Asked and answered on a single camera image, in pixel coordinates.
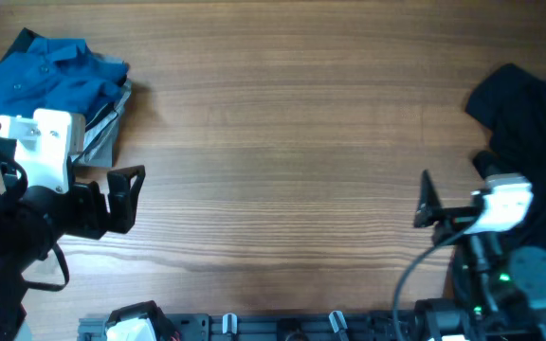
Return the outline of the blue polo shirt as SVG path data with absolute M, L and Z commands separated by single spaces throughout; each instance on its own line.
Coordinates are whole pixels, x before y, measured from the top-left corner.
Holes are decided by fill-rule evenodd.
M 35 38 L 0 62 L 0 115 L 31 118 L 37 109 L 92 120 L 122 97 L 127 63 L 93 52 L 84 39 Z

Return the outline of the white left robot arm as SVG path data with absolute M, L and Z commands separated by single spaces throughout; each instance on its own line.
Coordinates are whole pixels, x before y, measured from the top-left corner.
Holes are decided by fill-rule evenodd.
M 64 235 L 98 240 L 107 232 L 128 233 L 145 177 L 144 166 L 111 170 L 108 194 L 96 182 L 74 183 L 69 192 L 59 193 L 30 185 L 23 167 L 0 153 L 0 340 L 12 340 L 21 330 L 28 290 L 63 289 L 61 284 L 26 280 L 24 271 L 54 253 L 69 280 L 58 240 Z

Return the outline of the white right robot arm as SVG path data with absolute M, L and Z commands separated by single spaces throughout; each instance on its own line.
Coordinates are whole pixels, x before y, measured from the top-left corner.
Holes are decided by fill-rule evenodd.
M 546 340 L 546 247 L 513 245 L 535 196 L 518 173 L 493 173 L 467 206 L 444 206 L 427 171 L 421 175 L 414 227 L 431 227 L 432 246 L 452 246 L 454 296 L 421 299 L 405 335 L 411 340 Z

